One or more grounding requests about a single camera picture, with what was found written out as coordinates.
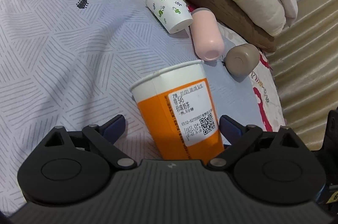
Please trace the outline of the orange white paper cup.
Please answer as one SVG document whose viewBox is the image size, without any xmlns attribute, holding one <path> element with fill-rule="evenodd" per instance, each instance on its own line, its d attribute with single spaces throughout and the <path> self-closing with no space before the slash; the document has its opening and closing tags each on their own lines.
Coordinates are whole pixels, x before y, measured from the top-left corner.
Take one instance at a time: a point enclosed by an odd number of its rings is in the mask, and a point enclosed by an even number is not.
<svg viewBox="0 0 338 224">
<path fill-rule="evenodd" d="M 156 71 L 130 91 L 161 156 L 203 163 L 224 151 L 204 62 Z"/>
</svg>

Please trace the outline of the brown plastic cup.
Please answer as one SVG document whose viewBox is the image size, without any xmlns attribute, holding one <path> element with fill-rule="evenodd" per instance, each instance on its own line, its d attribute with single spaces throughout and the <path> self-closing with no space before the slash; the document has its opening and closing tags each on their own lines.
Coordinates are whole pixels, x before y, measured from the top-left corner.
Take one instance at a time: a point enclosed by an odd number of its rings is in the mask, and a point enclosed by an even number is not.
<svg viewBox="0 0 338 224">
<path fill-rule="evenodd" d="M 236 77 L 248 76 L 258 65 L 259 50 L 251 44 L 235 46 L 224 58 L 228 72 Z"/>
</svg>

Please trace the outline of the pink plastic cup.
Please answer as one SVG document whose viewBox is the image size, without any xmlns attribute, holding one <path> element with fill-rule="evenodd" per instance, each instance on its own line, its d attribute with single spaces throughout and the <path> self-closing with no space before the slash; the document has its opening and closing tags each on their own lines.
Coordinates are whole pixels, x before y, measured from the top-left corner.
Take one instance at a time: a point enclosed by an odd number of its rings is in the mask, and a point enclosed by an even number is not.
<svg viewBox="0 0 338 224">
<path fill-rule="evenodd" d="M 196 55 L 204 61 L 217 60 L 225 51 L 225 44 L 215 15 L 207 8 L 192 13 L 191 37 Z"/>
</svg>

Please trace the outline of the white paper cup green print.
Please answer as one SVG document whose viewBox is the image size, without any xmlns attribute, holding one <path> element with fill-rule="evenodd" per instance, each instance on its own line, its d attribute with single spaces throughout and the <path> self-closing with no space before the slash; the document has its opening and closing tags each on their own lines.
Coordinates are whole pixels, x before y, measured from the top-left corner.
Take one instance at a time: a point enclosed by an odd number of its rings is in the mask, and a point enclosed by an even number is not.
<svg viewBox="0 0 338 224">
<path fill-rule="evenodd" d="M 185 0 L 146 0 L 146 6 L 169 34 L 185 30 L 193 22 Z"/>
</svg>

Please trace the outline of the cartoon bear bed sheet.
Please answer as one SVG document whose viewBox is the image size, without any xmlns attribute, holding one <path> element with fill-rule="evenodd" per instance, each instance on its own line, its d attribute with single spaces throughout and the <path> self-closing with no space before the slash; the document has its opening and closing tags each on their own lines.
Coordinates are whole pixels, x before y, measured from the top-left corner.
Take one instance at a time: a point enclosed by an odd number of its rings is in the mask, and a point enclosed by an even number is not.
<svg viewBox="0 0 338 224">
<path fill-rule="evenodd" d="M 256 94 L 259 112 L 267 131 L 285 124 L 277 89 L 265 54 L 260 52 L 259 64 L 249 75 Z"/>
</svg>

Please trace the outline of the black device at right edge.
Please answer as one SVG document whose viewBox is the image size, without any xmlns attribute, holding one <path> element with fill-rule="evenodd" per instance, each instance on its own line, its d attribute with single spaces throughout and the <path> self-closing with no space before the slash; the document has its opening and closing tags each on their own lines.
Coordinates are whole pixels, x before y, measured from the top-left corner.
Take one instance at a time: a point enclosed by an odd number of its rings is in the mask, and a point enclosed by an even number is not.
<svg viewBox="0 0 338 224">
<path fill-rule="evenodd" d="M 322 147 L 313 151 L 326 175 L 317 203 L 334 217 L 337 217 L 337 120 L 337 109 L 329 111 Z"/>
</svg>

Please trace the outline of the beige curtain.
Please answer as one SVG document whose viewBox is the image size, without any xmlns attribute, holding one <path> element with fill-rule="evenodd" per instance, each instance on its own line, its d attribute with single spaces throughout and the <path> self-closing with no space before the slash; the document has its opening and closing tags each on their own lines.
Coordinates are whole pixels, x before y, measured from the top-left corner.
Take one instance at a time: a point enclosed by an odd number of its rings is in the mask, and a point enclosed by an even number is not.
<svg viewBox="0 0 338 224">
<path fill-rule="evenodd" d="M 301 0 L 298 21 L 269 56 L 283 116 L 311 150 L 337 107 L 337 0 Z"/>
</svg>

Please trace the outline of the grey patterned cloth mat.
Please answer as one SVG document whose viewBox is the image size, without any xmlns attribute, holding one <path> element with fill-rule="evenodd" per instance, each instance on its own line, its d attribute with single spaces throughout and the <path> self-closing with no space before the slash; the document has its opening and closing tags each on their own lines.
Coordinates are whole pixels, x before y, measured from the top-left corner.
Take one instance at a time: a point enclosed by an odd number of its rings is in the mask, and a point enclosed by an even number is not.
<svg viewBox="0 0 338 224">
<path fill-rule="evenodd" d="M 124 115 L 116 146 L 136 161 L 159 159 L 129 87 L 196 60 L 190 34 L 169 34 L 145 0 L 1 0 L 1 212 L 25 199 L 23 161 L 49 131 L 77 131 Z"/>
</svg>

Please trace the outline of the brown pillow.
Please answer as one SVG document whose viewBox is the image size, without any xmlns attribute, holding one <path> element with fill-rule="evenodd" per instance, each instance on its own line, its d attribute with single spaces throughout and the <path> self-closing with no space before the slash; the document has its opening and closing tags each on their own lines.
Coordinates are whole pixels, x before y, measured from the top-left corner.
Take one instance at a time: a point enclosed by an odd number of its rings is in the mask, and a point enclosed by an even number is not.
<svg viewBox="0 0 338 224">
<path fill-rule="evenodd" d="M 194 7 L 204 7 L 211 10 L 216 19 L 239 34 L 245 41 L 266 52 L 277 49 L 274 37 L 267 34 L 232 0 L 186 0 Z"/>
</svg>

